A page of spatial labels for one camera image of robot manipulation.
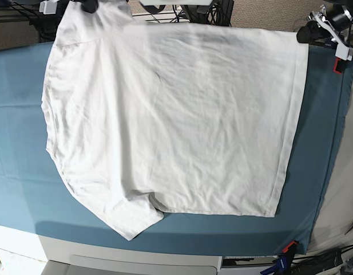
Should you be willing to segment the blue orange clamp bottom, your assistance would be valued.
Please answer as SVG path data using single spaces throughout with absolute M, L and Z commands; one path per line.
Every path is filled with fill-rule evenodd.
M 260 272 L 262 275 L 269 274 L 288 274 L 291 271 L 292 261 L 299 245 L 298 241 L 290 242 L 283 250 L 282 254 L 277 258 L 274 265 Z

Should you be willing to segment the white T-shirt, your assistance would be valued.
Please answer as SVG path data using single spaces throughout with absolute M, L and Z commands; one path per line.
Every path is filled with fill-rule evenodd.
M 308 50 L 292 32 L 69 2 L 43 82 L 47 152 L 71 195 L 127 240 L 164 213 L 272 218 Z

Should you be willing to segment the orange black clamp top right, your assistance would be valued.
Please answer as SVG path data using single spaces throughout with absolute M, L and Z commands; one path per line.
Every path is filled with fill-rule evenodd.
M 333 72 L 336 74 L 342 74 L 345 72 L 347 67 L 347 60 L 342 60 L 341 58 L 337 57 L 335 59 Z

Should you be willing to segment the blue table cloth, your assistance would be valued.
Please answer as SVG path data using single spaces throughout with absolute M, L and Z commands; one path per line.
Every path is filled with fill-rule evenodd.
M 166 214 L 127 241 L 68 192 L 46 151 L 41 110 L 51 44 L 0 51 L 0 225 L 87 245 L 154 253 L 267 256 L 293 240 L 308 248 L 339 150 L 353 62 L 333 71 L 333 51 L 311 47 L 286 182 L 274 218 Z

